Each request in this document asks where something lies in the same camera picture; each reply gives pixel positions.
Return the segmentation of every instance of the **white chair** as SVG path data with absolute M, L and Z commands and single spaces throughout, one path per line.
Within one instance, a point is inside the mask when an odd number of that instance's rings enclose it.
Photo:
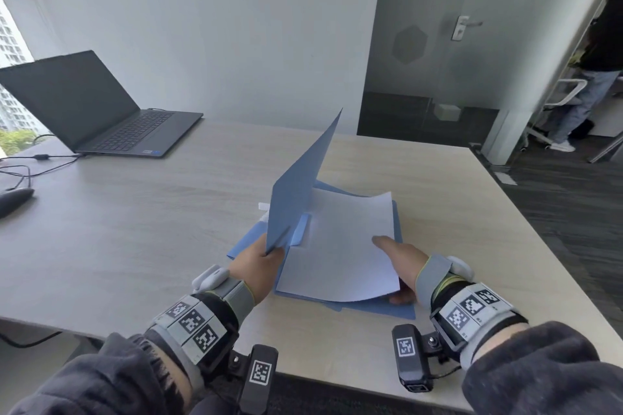
M 568 92 L 568 85 L 570 84 L 575 84 L 576 86 L 570 92 Z M 586 81 L 585 79 L 558 79 L 556 90 L 554 91 L 554 93 L 549 97 L 547 101 L 545 101 L 543 105 L 541 105 L 541 108 L 538 110 L 538 112 L 536 112 L 530 122 L 528 122 L 528 125 L 523 132 L 523 148 L 521 150 L 525 150 L 530 144 L 528 140 L 528 137 L 530 135 L 534 136 L 542 143 L 546 143 L 548 145 L 552 144 L 552 140 L 550 140 L 547 136 L 537 132 L 534 127 L 538 125 L 539 121 L 541 120 L 541 116 L 545 110 L 551 110 L 555 107 L 560 107 L 562 105 L 579 104 L 580 101 L 575 97 L 587 85 L 588 81 Z

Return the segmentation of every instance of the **laptop keyboard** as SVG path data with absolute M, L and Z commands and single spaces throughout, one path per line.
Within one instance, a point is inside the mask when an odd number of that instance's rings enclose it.
M 171 112 L 145 112 L 136 120 L 117 130 L 112 136 L 102 140 L 93 149 L 101 151 L 129 151 L 171 115 L 173 115 Z

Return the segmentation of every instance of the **laptop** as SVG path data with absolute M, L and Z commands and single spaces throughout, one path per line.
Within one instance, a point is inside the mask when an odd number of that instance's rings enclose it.
M 93 51 L 5 67 L 0 84 L 75 153 L 160 158 L 203 116 L 141 110 Z

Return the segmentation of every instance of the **sleeve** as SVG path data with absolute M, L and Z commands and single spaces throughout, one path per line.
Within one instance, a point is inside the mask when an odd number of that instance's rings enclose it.
M 65 365 L 9 415 L 181 415 L 183 399 L 143 337 L 110 335 Z
M 549 322 L 476 361 L 463 393 L 477 414 L 620 414 L 623 369 L 600 362 L 577 331 Z

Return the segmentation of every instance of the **white paper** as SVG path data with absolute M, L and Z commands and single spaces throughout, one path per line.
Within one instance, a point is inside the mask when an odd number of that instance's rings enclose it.
M 391 193 L 354 197 L 313 189 L 310 221 L 288 252 L 277 291 L 311 299 L 355 302 L 400 289 L 389 258 L 371 241 L 394 237 Z

